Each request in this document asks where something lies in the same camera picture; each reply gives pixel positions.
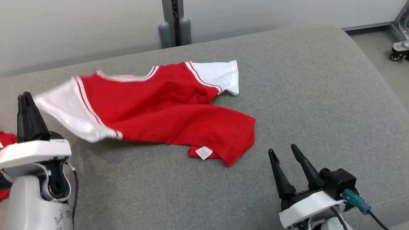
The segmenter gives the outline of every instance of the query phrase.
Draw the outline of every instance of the sofa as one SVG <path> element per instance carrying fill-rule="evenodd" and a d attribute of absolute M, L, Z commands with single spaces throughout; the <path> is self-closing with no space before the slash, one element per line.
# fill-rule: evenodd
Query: sofa
<path fill-rule="evenodd" d="M 291 144 L 317 170 L 343 168 L 353 174 L 361 196 L 386 226 L 409 220 L 409 115 L 362 50 L 330 25 L 277 29 L 3 78 L 0 131 L 16 133 L 19 94 L 36 95 L 77 74 L 102 69 L 144 75 L 153 65 L 231 60 L 238 63 L 240 93 L 223 93 L 212 103 L 256 118 L 253 147 L 231 167 L 220 159 L 189 157 L 189 146 L 88 143 L 42 113 L 49 130 L 71 144 L 70 161 L 79 176 L 76 230 L 283 229 L 268 149 L 274 149 L 288 180 L 302 191 L 308 182 Z M 6 210 L 4 200 L 0 223 Z M 380 229 L 357 208 L 343 217 L 355 230 Z"/>

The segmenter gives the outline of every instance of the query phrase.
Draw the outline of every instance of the red t-shirt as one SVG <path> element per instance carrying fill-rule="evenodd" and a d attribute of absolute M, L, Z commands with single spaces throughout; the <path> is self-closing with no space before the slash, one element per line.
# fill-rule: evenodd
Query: red t-shirt
<path fill-rule="evenodd" d="M 254 144 L 255 119 L 209 103 L 223 91 L 238 94 L 236 61 L 153 66 L 146 76 L 98 71 L 34 98 L 75 135 L 186 144 L 213 151 L 227 166 Z"/>

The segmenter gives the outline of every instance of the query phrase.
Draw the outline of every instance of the clothing label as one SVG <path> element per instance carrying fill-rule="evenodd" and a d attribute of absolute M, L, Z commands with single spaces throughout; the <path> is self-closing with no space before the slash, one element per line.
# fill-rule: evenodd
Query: clothing label
<path fill-rule="evenodd" d="M 202 148 L 196 150 L 196 153 L 197 153 L 202 159 L 206 159 L 208 156 L 210 156 L 211 153 L 213 153 L 213 150 L 207 148 L 206 146 L 203 146 Z"/>

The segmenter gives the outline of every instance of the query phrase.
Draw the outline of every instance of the caster wheel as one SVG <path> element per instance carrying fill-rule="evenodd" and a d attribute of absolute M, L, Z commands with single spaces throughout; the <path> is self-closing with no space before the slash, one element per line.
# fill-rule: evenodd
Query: caster wheel
<path fill-rule="evenodd" d="M 399 61 L 400 58 L 401 56 L 399 54 L 391 54 L 391 56 L 389 57 L 389 59 L 392 61 Z"/>

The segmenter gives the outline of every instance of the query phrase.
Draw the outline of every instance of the white wall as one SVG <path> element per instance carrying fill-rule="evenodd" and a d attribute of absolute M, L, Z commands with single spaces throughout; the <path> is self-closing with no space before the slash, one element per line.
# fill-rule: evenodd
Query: white wall
<path fill-rule="evenodd" d="M 192 42 L 305 24 L 340 28 L 391 22 L 407 0 L 184 0 Z"/>
<path fill-rule="evenodd" d="M 0 77 L 160 49 L 161 1 L 1 0 Z"/>

